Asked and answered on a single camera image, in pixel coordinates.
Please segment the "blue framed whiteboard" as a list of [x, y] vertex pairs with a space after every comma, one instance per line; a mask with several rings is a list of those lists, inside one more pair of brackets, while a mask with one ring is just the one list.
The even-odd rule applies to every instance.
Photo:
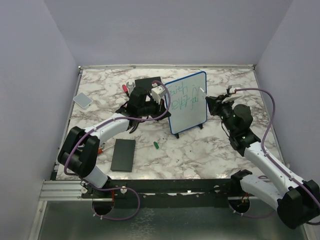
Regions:
[[166, 108], [171, 113], [168, 118], [170, 132], [177, 139], [180, 133], [194, 127], [203, 128], [208, 119], [207, 102], [199, 91], [207, 92], [207, 73], [200, 71], [165, 84], [170, 95]]

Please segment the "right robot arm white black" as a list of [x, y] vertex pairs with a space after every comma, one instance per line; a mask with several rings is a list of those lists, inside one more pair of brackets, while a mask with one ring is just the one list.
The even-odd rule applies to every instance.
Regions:
[[231, 176], [229, 189], [240, 196], [244, 192], [268, 204], [290, 229], [303, 224], [317, 225], [312, 220], [320, 215], [320, 187], [306, 181], [276, 159], [252, 132], [251, 110], [244, 104], [226, 102], [227, 95], [206, 96], [209, 113], [218, 116], [229, 133], [230, 145], [268, 178], [265, 182], [248, 170]]

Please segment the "green marker cap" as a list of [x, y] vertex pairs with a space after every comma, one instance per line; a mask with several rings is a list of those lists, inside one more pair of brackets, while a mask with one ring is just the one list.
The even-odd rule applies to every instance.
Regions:
[[153, 144], [157, 150], [160, 148], [157, 142], [154, 141]]

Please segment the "green whiteboard marker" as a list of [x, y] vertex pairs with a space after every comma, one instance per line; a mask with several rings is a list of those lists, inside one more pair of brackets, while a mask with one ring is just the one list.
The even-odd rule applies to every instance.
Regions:
[[208, 96], [207, 93], [201, 87], [199, 88], [199, 92], [203, 99], [205, 99]]

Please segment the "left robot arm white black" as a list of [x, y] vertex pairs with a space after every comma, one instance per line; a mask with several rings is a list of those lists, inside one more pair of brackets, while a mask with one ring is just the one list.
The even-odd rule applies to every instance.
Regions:
[[64, 166], [67, 176], [77, 176], [93, 186], [97, 196], [106, 197], [111, 190], [111, 179], [97, 166], [101, 145], [114, 136], [133, 129], [141, 122], [160, 121], [170, 117], [171, 100], [168, 88], [159, 81], [152, 83], [147, 92], [135, 87], [128, 100], [108, 119], [90, 127], [73, 127], [66, 136], [57, 161]]

